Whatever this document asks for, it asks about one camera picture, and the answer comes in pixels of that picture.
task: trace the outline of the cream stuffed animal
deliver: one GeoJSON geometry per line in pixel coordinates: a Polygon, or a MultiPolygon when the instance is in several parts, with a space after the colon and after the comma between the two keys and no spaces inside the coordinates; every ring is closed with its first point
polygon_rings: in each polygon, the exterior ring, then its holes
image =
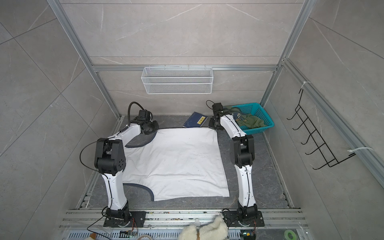
{"type": "Polygon", "coordinates": [[[178,240],[224,240],[227,237],[227,225],[221,216],[217,216],[213,223],[201,227],[199,232],[195,225],[185,227],[178,240]]]}

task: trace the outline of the white zip tie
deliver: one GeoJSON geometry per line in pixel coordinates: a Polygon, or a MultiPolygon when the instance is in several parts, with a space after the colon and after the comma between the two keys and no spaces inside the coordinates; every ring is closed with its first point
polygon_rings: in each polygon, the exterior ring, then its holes
{"type": "Polygon", "coordinates": [[[354,152],[354,151],[360,150],[360,149],[370,149],[370,150],[373,150],[373,148],[370,148],[370,147],[358,147],[358,148],[347,150],[347,151],[348,152],[354,152]]]}
{"type": "Polygon", "coordinates": [[[303,82],[303,85],[301,86],[301,88],[303,88],[303,87],[304,87],[304,84],[306,84],[306,83],[310,83],[310,82],[303,82]]]}

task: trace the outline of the laundry basket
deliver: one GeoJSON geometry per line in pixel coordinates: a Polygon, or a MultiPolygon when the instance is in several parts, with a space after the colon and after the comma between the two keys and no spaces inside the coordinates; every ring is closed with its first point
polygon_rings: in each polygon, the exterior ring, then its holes
{"type": "Polygon", "coordinates": [[[240,129],[243,130],[248,135],[264,132],[267,128],[273,127],[275,125],[271,117],[268,115],[268,113],[258,103],[240,104],[240,105],[234,105],[232,107],[240,108],[241,112],[244,114],[250,113],[254,116],[257,116],[258,118],[264,120],[264,124],[267,125],[266,127],[258,127],[258,128],[252,128],[252,129],[249,129],[246,126],[241,126],[240,129]]]}

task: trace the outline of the dark blue notebook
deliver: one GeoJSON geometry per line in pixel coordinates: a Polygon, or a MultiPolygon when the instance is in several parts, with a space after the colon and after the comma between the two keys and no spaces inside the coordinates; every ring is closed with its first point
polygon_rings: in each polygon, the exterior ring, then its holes
{"type": "Polygon", "coordinates": [[[183,127],[201,127],[206,120],[207,116],[194,112],[184,123],[183,127]]]}

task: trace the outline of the wall-mounted wire basket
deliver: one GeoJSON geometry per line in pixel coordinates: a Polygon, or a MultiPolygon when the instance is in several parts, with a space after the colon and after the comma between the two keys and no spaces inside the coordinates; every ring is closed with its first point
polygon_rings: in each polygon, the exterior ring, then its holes
{"type": "Polygon", "coordinates": [[[146,67],[141,80],[148,94],[212,93],[210,67],[146,67]]]}

